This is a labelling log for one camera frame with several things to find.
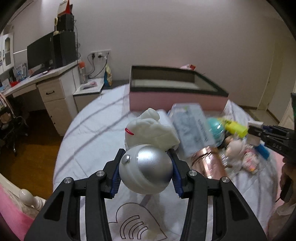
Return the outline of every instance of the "person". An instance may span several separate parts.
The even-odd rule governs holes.
[[[287,177],[290,177],[293,181],[293,194],[289,202],[286,202],[283,205],[279,206],[271,215],[268,222],[268,240],[272,240],[278,234],[278,232],[283,228],[294,208],[296,207],[296,165],[287,163],[287,158],[283,158],[283,162],[285,164],[282,167],[280,187],[281,189],[283,189]]]

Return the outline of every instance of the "bed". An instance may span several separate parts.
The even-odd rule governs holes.
[[[0,240],[23,241],[46,200],[20,189],[0,173]]]
[[[118,149],[125,147],[124,128],[141,114],[129,110],[128,94],[129,85],[103,90],[76,116],[60,146],[54,170],[54,189],[65,177],[82,179],[103,169],[107,161],[114,159]],[[224,113],[243,125],[252,119],[231,101],[227,102]],[[261,158],[255,175],[241,170],[232,181],[265,230],[277,194],[278,177],[273,155],[268,160]],[[105,201],[113,241],[180,239],[187,200],[178,197],[172,182],[158,195],[137,194],[121,183],[115,198]],[[84,208],[85,199],[82,197],[81,240],[86,240]],[[212,220],[209,198],[206,240],[212,239]]]

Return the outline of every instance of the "drawer handle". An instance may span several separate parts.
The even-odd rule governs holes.
[[[47,92],[46,92],[46,95],[51,95],[51,94],[53,94],[53,93],[54,93],[54,91],[52,91],[51,93],[47,93]]]

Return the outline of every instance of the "white stuffed toy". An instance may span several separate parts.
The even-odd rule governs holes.
[[[125,129],[126,151],[134,146],[151,144],[163,151],[180,143],[172,126],[162,125],[156,110],[149,108],[138,118],[128,123]]]

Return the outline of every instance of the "cabinet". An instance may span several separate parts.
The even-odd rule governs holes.
[[[61,136],[65,135],[72,122],[66,99],[45,102],[44,105],[57,132]]]
[[[11,69],[15,64],[13,60],[13,34],[2,36],[2,66],[3,72]]]
[[[3,73],[3,51],[2,51],[2,36],[0,36],[0,74]]]
[[[78,112],[87,106],[90,102],[99,97],[99,93],[86,94],[86,95],[74,95],[75,103],[78,109]]]
[[[74,72],[77,70],[75,67],[57,78],[40,82],[37,85],[48,115],[60,136],[65,135],[77,115],[77,107],[73,98],[73,93],[76,91]]]

